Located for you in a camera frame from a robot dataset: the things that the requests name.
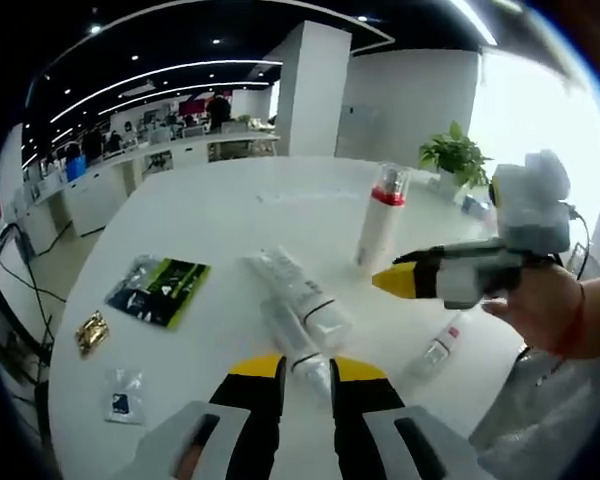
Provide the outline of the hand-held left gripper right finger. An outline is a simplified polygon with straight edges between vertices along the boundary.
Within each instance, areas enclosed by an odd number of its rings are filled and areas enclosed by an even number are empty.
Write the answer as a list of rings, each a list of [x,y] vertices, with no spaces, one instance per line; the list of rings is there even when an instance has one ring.
[[[469,441],[426,409],[407,407],[379,368],[330,360],[334,448],[344,479],[481,479]]]

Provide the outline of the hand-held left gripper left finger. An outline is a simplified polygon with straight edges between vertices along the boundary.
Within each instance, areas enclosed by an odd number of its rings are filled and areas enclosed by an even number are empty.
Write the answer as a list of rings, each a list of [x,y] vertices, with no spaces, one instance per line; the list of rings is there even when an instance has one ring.
[[[149,431],[116,479],[267,479],[279,447],[286,358],[233,366],[210,399]]]

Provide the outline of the person's right hand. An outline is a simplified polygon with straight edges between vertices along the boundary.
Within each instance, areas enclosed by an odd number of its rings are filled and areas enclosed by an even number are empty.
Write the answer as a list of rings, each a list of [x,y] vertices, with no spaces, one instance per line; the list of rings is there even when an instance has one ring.
[[[536,349],[564,354],[582,299],[581,284],[556,265],[521,270],[506,298],[485,300],[482,309],[509,324]]]

